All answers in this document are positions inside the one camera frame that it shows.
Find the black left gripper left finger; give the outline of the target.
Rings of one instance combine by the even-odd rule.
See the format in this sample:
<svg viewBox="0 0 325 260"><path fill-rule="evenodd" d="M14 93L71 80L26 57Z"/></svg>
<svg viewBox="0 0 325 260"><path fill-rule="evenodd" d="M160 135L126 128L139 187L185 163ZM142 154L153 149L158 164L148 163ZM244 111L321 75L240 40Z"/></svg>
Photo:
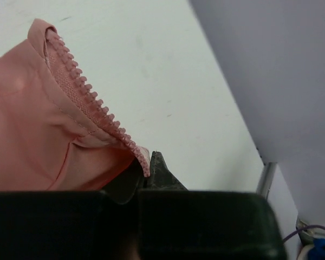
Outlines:
<svg viewBox="0 0 325 260"><path fill-rule="evenodd" d="M117 204L127 204L135 195L136 190L144 183L143 169L138 161L132 163L117 177L106 184L102 190Z"/></svg>

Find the aluminium table edge rail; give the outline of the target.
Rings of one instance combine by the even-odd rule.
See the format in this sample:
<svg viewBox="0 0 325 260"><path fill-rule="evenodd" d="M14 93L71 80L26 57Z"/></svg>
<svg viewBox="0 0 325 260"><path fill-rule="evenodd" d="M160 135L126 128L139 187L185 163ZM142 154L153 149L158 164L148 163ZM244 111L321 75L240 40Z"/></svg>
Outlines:
<svg viewBox="0 0 325 260"><path fill-rule="evenodd" d="M268 195L272 186L276 167L276 162L268 162L264 164L261 177L257 185L256 193L264 197L266 200L268 199Z"/></svg>

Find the pink and cream printed jacket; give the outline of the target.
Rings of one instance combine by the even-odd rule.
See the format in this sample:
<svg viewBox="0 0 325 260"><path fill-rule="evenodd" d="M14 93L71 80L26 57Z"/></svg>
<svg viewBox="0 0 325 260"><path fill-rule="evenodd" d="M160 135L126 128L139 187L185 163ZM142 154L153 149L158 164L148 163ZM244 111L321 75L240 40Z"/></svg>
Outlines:
<svg viewBox="0 0 325 260"><path fill-rule="evenodd" d="M109 112L55 27L33 21L0 57L0 191L99 190L147 149Z"/></svg>

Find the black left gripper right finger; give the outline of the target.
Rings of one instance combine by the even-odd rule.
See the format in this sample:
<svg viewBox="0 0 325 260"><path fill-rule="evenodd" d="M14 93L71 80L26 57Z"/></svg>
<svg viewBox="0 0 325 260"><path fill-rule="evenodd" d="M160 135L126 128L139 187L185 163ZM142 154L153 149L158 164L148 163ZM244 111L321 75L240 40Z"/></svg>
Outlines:
<svg viewBox="0 0 325 260"><path fill-rule="evenodd" d="M161 152L152 152L149 170L149 189L187 191L187 188L170 172Z"/></svg>

